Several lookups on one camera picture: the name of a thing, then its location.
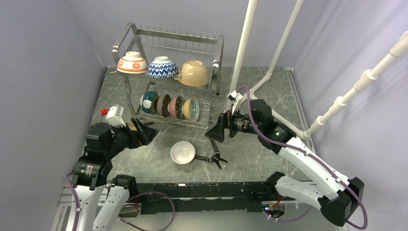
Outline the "steel dish rack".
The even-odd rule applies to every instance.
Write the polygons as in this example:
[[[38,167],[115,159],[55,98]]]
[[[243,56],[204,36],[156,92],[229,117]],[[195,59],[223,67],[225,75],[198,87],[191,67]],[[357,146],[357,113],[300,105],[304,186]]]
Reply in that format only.
[[[137,119],[210,129],[220,92],[224,37],[202,37],[125,26],[113,46]]]

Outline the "red patterned bowl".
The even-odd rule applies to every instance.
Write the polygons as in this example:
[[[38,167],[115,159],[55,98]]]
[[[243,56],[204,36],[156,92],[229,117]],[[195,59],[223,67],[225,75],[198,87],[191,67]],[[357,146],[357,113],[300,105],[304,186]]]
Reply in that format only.
[[[157,56],[149,64],[147,75],[151,78],[171,78],[179,74],[179,69],[175,62],[167,56]]]

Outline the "plain white bowl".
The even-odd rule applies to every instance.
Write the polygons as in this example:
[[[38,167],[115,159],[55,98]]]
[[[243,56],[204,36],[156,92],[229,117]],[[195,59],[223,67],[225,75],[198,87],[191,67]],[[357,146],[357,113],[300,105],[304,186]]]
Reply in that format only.
[[[188,141],[179,141],[171,147],[170,157],[177,164],[188,164],[195,157],[195,147]]]

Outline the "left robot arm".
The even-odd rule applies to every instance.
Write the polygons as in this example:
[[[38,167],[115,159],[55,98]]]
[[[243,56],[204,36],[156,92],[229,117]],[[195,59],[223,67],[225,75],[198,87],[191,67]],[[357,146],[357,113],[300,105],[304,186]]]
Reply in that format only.
[[[89,127],[84,153],[72,168],[72,178],[67,180],[72,193],[68,231],[108,231],[125,203],[137,198],[139,190],[135,177],[117,175],[111,181],[107,201],[97,211],[113,168],[112,159],[125,149],[149,145],[159,133],[136,118],[131,121],[134,129],[126,123],[114,127],[106,122]]]

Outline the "beige dark rimmed bowl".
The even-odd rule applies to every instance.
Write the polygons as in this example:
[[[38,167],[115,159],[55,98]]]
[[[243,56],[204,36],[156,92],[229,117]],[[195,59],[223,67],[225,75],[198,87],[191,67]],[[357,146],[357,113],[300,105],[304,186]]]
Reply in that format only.
[[[171,98],[170,95],[165,94],[165,95],[160,95],[157,100],[156,104],[156,111],[159,116],[162,117],[168,117],[169,115],[169,109],[168,105],[170,104]]]

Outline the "orange floral bowl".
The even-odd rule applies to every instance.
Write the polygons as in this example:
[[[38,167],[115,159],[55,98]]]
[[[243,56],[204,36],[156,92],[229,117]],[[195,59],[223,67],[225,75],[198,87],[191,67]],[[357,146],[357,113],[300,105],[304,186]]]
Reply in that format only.
[[[148,62],[137,51],[127,51],[117,63],[117,71],[126,74],[146,74]]]

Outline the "teal white bowl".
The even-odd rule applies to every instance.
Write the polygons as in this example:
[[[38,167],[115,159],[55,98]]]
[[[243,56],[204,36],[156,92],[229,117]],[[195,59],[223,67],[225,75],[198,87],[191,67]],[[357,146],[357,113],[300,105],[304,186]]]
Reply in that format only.
[[[156,91],[148,91],[143,94],[140,99],[140,106],[143,112],[151,115],[157,114],[158,93]]]

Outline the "brown floral bowl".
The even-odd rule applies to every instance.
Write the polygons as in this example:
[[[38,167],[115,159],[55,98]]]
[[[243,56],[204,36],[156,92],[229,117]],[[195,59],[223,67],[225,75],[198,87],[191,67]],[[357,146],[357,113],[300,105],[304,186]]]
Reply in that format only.
[[[184,103],[185,100],[182,96],[172,98],[168,105],[168,111],[170,116],[176,119],[183,119],[184,115],[182,112],[182,107]]]

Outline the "yellow teal patterned bowl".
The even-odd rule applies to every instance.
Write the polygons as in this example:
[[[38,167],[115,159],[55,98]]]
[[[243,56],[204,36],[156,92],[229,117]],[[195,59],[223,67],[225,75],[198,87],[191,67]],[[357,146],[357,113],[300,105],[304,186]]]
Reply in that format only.
[[[188,99],[182,106],[182,113],[188,121],[197,122],[200,115],[200,106],[197,98]]]

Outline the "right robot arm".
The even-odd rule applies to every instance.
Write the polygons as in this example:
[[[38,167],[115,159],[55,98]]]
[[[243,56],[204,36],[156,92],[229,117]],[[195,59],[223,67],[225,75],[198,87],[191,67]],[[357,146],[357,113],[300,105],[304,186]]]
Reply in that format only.
[[[365,229],[367,212],[361,204],[364,182],[358,177],[351,179],[327,165],[287,126],[274,119],[264,100],[251,100],[249,105],[245,115],[231,110],[220,114],[216,125],[205,136],[223,142],[226,129],[231,138],[238,132],[256,134],[265,148],[294,164],[314,183],[310,185],[275,172],[264,182],[269,199],[276,200],[280,196],[296,199],[320,210],[326,220],[339,227],[351,224],[349,218],[360,207],[364,221],[358,229]]]

